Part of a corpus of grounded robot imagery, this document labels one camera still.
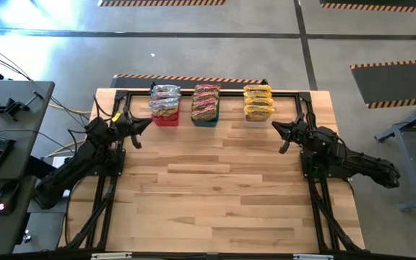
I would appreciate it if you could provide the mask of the teal plastic bin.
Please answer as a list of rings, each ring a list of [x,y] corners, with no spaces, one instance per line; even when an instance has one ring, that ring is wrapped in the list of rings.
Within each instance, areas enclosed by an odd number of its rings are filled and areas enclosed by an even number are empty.
[[[218,104],[217,106],[213,106],[211,105],[210,107],[216,107],[217,109],[217,117],[212,120],[212,121],[194,121],[192,120],[193,124],[195,126],[200,126],[200,127],[216,127],[217,122],[219,120],[219,110],[220,110],[220,91],[219,91],[219,98],[218,98]]]

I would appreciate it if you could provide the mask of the black hazard striped floor mat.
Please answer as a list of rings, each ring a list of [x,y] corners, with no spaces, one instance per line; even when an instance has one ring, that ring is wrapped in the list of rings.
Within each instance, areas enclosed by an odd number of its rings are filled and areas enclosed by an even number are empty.
[[[262,79],[236,79],[222,77],[187,77],[153,74],[117,74],[111,88],[149,89],[152,82],[156,85],[176,85],[183,89],[192,89],[196,85],[220,85],[222,89],[243,89],[246,85],[260,85]]]
[[[226,0],[99,0],[99,7],[221,6]]]
[[[416,105],[416,60],[353,64],[350,71],[367,108]]]
[[[382,12],[416,12],[416,0],[319,0],[326,9]]]

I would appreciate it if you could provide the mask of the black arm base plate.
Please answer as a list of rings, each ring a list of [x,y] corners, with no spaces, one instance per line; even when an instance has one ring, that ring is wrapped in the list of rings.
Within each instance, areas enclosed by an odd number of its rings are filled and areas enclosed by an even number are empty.
[[[343,168],[339,160],[334,160],[327,155],[319,155],[306,149],[300,152],[300,164],[305,178],[348,179],[355,174]]]
[[[78,171],[82,176],[120,176],[123,171],[126,150],[104,150],[97,152],[79,164]]]

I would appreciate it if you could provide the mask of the pink plastic bin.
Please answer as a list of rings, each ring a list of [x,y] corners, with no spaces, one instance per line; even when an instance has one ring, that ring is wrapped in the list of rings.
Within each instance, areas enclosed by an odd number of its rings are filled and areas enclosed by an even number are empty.
[[[157,126],[177,126],[179,123],[179,110],[177,114],[168,117],[158,117],[152,115],[152,120]]]

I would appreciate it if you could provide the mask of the black aluminium table frame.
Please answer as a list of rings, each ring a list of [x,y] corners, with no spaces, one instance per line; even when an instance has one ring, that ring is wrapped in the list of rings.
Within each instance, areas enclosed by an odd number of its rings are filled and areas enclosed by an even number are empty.
[[[177,126],[149,126],[130,140],[110,206],[83,248],[130,252],[316,253],[342,248],[326,222],[316,230],[300,149],[278,152],[270,123],[244,121],[243,91],[222,90],[214,127],[191,121],[191,91]]]

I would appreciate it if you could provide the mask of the black desk clamp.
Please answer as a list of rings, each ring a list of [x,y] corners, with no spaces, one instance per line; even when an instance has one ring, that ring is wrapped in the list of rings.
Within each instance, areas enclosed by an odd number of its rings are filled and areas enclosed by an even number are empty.
[[[8,99],[6,105],[0,105],[0,114],[7,115],[13,121],[17,121],[16,114],[20,111],[29,111],[28,105],[21,102],[16,102],[13,99]]]

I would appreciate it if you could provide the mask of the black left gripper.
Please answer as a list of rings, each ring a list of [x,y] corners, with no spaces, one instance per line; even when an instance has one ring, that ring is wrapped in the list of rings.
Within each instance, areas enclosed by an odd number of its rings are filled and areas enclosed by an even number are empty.
[[[121,140],[131,137],[133,146],[136,149],[141,149],[142,144],[137,135],[141,135],[152,122],[151,118],[133,118],[131,114],[116,114],[113,117],[114,139]]]

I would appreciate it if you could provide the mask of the black computer mouse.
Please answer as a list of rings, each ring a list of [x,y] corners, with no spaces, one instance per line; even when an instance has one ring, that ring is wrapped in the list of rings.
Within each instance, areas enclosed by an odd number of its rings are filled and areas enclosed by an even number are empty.
[[[8,216],[17,206],[17,197],[20,189],[19,180],[7,181],[0,188],[0,215]]]

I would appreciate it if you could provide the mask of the grey desk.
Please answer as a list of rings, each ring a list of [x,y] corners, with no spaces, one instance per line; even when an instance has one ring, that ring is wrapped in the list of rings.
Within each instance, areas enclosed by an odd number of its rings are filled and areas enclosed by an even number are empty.
[[[25,175],[37,132],[46,113],[53,82],[0,80],[0,102],[8,99],[30,101],[28,111],[18,112],[13,119],[0,114],[0,136],[15,141],[12,151],[0,167],[0,189],[10,179],[20,181],[16,207],[9,216],[0,215],[0,254],[11,254],[25,228],[25,215],[35,185],[35,177]]]

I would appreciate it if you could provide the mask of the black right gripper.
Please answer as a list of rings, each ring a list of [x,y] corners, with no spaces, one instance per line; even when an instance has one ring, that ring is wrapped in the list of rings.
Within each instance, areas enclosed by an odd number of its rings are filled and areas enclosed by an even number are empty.
[[[272,126],[281,137],[288,137],[290,135],[291,140],[296,144],[304,143],[306,132],[309,130],[309,124],[302,120],[298,120],[295,123],[273,121]],[[279,153],[285,154],[286,151],[288,151],[289,146],[290,141],[288,139],[284,139],[282,146],[279,149]]]

